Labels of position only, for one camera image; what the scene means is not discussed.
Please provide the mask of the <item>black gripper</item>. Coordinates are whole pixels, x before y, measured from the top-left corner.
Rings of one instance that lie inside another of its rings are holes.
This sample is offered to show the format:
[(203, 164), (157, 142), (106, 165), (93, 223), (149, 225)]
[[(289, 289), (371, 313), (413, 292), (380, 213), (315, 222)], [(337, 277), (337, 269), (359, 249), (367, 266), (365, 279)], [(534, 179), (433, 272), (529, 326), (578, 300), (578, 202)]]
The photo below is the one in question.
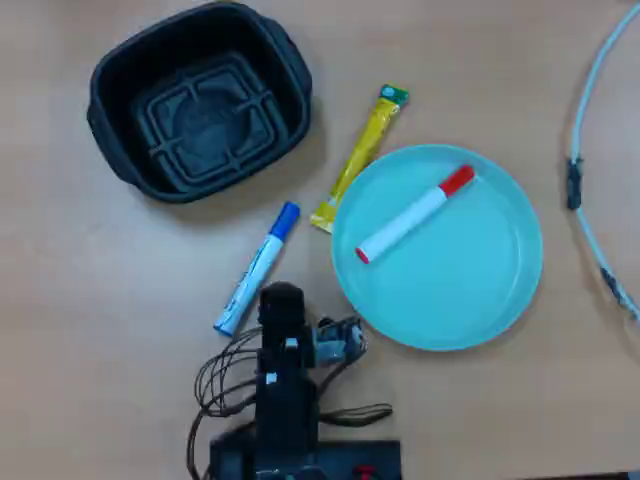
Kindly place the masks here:
[(263, 288), (259, 298), (260, 370), (307, 370), (315, 366), (303, 291), (284, 281)]

